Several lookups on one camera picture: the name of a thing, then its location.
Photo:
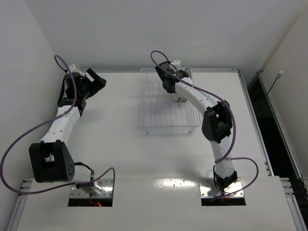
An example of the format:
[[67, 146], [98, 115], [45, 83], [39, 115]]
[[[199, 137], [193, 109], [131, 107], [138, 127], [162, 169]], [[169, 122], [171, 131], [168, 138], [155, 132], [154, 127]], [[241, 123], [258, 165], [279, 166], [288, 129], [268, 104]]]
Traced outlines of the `orange sunburst ceramic plate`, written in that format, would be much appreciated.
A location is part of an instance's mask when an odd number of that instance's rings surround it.
[[187, 67], [187, 68], [185, 68], [185, 70], [184, 70], [184, 71], [185, 71], [185, 73], [187, 74], [187, 77], [188, 77], [188, 78], [190, 78], [190, 79], [192, 79], [192, 78], [193, 78], [191, 68]]

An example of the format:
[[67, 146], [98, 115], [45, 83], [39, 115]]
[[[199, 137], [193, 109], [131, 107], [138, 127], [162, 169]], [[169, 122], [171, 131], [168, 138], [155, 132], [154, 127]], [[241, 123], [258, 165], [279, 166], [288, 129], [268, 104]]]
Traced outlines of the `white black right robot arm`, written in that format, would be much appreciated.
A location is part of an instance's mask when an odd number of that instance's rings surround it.
[[171, 62], [165, 61], [155, 67], [168, 93], [176, 93], [189, 101], [203, 116], [202, 133], [210, 141], [215, 159], [214, 181], [216, 187], [223, 192], [237, 181], [237, 172], [232, 164], [230, 153], [234, 145], [231, 139], [233, 115], [228, 102], [217, 96], [198, 89], [190, 74], [183, 70], [171, 68]]

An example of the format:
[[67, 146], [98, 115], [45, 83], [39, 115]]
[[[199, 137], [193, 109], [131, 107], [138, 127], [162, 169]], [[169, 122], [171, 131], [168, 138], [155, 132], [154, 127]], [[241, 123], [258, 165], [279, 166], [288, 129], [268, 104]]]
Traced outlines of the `grey flower pattern plate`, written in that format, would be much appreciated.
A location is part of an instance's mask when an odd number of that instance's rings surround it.
[[185, 102], [187, 102], [187, 99], [185, 99], [184, 97], [180, 96], [177, 93], [172, 93], [171, 96], [172, 96], [172, 100], [174, 102], [176, 102], [176, 103], [185, 103]]

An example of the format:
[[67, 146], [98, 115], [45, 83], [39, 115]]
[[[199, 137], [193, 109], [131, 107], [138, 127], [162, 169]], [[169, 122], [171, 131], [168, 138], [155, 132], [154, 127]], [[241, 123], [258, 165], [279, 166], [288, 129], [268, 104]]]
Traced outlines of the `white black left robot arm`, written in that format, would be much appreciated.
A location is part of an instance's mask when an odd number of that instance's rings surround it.
[[76, 122], [86, 107], [86, 100], [106, 85], [106, 80], [91, 68], [82, 74], [70, 67], [72, 74], [63, 78], [57, 101], [57, 119], [53, 121], [46, 135], [29, 147], [34, 178], [38, 183], [72, 182], [77, 188], [92, 191], [94, 170], [81, 162], [74, 162], [67, 143]]

